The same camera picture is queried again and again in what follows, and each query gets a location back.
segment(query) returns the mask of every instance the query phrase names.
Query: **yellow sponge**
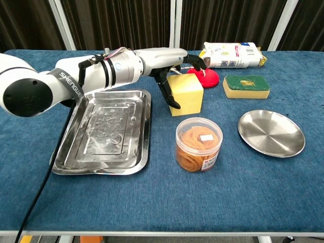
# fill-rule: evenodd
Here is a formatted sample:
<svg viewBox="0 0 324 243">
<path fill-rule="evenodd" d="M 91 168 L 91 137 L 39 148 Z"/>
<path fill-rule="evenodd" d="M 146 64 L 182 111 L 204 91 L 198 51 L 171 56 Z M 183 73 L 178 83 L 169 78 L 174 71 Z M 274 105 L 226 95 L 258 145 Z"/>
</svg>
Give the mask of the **yellow sponge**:
<svg viewBox="0 0 324 243">
<path fill-rule="evenodd" d="M 204 89 L 196 74 L 170 75 L 168 82 L 175 101 L 181 106 L 181 109 L 170 107 L 172 116 L 200 113 Z"/>
<path fill-rule="evenodd" d="M 267 99 L 270 93 L 268 82 L 259 75 L 226 75 L 223 87 L 230 99 Z"/>
</svg>

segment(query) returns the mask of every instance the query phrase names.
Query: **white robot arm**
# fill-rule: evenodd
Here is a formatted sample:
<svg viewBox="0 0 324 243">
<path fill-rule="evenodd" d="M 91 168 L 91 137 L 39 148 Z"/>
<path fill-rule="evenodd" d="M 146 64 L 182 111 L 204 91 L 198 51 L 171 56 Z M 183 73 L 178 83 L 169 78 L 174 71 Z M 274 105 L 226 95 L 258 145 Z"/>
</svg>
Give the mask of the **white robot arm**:
<svg viewBox="0 0 324 243">
<path fill-rule="evenodd" d="M 66 58 L 59 60 L 52 71 L 41 73 L 17 57 L 0 54 L 0 106 L 18 116 L 34 116 L 59 102 L 79 99 L 84 93 L 132 84 L 141 75 L 148 75 L 155 78 L 166 102 L 180 108 L 167 74 L 171 67 L 182 63 L 206 69 L 198 56 L 172 48 L 120 48 L 110 54 Z"/>
</svg>

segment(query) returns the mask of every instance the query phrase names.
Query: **clear plastic container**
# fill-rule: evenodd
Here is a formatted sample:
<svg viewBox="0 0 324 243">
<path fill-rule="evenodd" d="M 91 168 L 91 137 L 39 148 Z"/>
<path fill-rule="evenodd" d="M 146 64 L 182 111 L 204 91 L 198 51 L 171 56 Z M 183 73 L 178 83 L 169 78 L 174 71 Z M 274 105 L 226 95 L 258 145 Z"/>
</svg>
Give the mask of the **clear plastic container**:
<svg viewBox="0 0 324 243">
<path fill-rule="evenodd" d="M 176 130 L 176 160 L 189 172 L 210 170 L 222 141 L 222 130 L 213 121 L 201 117 L 186 119 Z"/>
</svg>

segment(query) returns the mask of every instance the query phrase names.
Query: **curtain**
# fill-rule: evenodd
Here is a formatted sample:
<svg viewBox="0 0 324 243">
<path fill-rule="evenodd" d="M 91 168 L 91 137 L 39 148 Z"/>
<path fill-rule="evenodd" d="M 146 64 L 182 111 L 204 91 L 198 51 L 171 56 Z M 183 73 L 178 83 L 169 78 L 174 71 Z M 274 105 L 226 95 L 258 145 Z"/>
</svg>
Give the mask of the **curtain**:
<svg viewBox="0 0 324 243">
<path fill-rule="evenodd" d="M 299 0 L 277 50 L 324 51 L 324 1 Z"/>
<path fill-rule="evenodd" d="M 0 52 L 65 49 L 48 1 L 0 0 Z"/>
<path fill-rule="evenodd" d="M 77 49 L 168 47 L 171 0 L 62 0 Z"/>
<path fill-rule="evenodd" d="M 180 47 L 204 42 L 254 42 L 266 50 L 286 0 L 184 0 Z"/>
</svg>

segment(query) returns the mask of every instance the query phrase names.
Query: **blue tablecloth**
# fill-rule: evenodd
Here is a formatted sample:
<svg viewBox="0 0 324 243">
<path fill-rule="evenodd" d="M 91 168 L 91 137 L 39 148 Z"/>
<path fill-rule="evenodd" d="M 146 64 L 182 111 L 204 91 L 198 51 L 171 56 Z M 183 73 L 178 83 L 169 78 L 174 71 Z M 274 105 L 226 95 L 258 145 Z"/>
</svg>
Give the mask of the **blue tablecloth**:
<svg viewBox="0 0 324 243">
<path fill-rule="evenodd" d="M 92 53 L 7 51 L 38 71 Z M 200 114 L 172 117 L 153 78 L 125 87 L 152 95 L 147 166 L 130 176 L 52 174 L 26 229 L 324 232 L 324 53 L 264 54 L 263 68 L 217 71 L 221 82 L 226 74 L 263 75 L 271 86 L 266 100 L 230 100 L 218 85 L 205 90 Z M 304 151 L 282 159 L 249 148 L 237 121 L 254 109 L 291 118 L 305 134 Z M 0 110 L 0 230 L 18 229 L 67 113 L 60 104 L 32 118 Z M 193 116 L 213 120 L 224 134 L 216 166 L 200 174 L 181 169 L 174 156 L 176 127 Z"/>
</svg>

